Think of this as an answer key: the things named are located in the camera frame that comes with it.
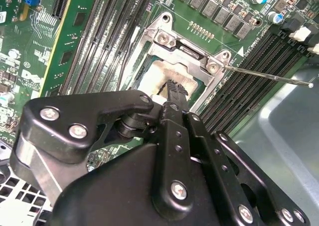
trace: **green circuit board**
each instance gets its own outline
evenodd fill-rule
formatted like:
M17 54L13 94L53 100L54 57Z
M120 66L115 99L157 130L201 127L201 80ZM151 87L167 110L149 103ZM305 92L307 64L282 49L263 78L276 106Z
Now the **green circuit board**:
M86 32L88 21L91 27L97 24L103 17L103 7L109 7L109 0L100 0L99 5L94 5L96 0L65 0L62 14L55 13L57 0L40 0L36 5L30 6L25 0L0 0L0 70L6 72L1 83L4 85L4 93L12 93L12 99L7 106L0 107L0 137L12 144L15 140L16 126L19 122L23 105L32 98L58 94L68 75L74 58L81 57L82 49L79 45L83 35L90 36ZM228 5L223 5L224 0L214 0L218 7L222 7L232 13L232 7L241 5L242 9L238 18L250 28L249 33L239 38L234 33L225 29L221 24L202 14L203 5L199 8L191 7L192 0L150 0L146 11L141 17L139 26L141 30L136 38L142 37L143 30L150 25L162 12L168 11L173 15L173 30L188 39L201 49L210 54L216 54L222 49L228 49L232 53L230 65L238 66L247 56L260 37L268 30L270 23L267 21L267 13L277 6L280 0L267 0L265 4L252 4L250 0L231 0ZM305 22L318 27L316 14L319 5L313 0L306 0L303 9L296 7L299 0L290 3L285 0L285 6L281 10L284 18L292 17L298 13ZM122 0L115 5L115 12L121 8ZM99 14L99 18L90 19L91 12ZM102 36L107 36L110 28L106 28ZM98 61L100 53L97 51L92 61L92 69ZM76 77L81 75L80 65L75 68L71 87L76 84ZM139 62L133 68L131 74L137 70ZM104 77L110 68L105 64L101 74L95 75L95 71L88 70L86 79L81 85L79 93L85 93L89 79L98 78L94 91L101 90ZM126 80L129 87L131 79ZM203 91L201 85L192 97L194 102Z

